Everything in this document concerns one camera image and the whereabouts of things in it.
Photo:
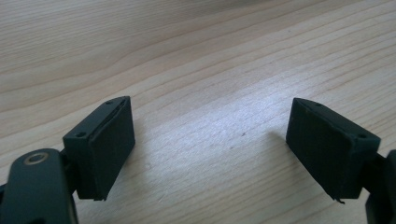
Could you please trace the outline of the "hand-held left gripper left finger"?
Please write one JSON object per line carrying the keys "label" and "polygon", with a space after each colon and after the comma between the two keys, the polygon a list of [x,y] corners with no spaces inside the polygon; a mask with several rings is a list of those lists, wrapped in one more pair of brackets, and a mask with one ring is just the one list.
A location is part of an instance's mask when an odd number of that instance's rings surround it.
{"label": "hand-held left gripper left finger", "polygon": [[63,141],[66,158],[77,168],[78,197],[104,200],[135,144],[131,98],[99,105]]}

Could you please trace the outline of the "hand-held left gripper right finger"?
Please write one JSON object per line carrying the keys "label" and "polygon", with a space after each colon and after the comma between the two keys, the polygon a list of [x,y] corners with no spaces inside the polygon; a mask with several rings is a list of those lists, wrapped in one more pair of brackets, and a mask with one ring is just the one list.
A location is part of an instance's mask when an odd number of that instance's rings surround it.
{"label": "hand-held left gripper right finger", "polygon": [[329,107],[292,101],[286,142],[332,199],[357,199],[363,165],[375,158],[380,138]]}

